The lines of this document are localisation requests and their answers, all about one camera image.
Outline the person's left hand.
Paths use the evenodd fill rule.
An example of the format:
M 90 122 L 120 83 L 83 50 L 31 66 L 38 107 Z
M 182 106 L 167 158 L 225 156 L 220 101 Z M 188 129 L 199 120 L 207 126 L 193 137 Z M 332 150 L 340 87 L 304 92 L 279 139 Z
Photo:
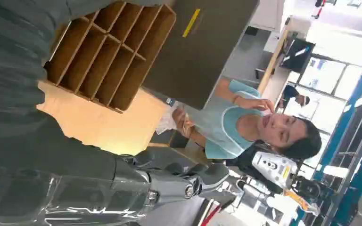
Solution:
M 177 108 L 172 113 L 172 118 L 176 124 L 177 130 L 186 138 L 190 138 L 194 130 L 194 122 L 183 108 Z

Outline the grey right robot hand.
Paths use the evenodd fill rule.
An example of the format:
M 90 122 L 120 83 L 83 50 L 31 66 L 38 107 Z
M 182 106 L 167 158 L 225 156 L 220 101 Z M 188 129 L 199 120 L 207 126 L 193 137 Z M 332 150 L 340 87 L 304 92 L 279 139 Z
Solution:
M 0 112 L 0 226 L 128 226 L 220 186 L 222 164 L 150 166 L 67 137 L 46 113 Z

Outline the person's right hand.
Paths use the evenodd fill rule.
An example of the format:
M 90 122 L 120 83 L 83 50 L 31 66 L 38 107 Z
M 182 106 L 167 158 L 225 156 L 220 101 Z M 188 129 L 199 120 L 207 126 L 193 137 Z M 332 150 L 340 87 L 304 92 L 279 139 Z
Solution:
M 237 96 L 233 101 L 234 105 L 237 105 L 244 109 L 256 109 L 259 111 L 269 111 L 274 113 L 274 105 L 268 99 L 246 99 L 241 96 Z

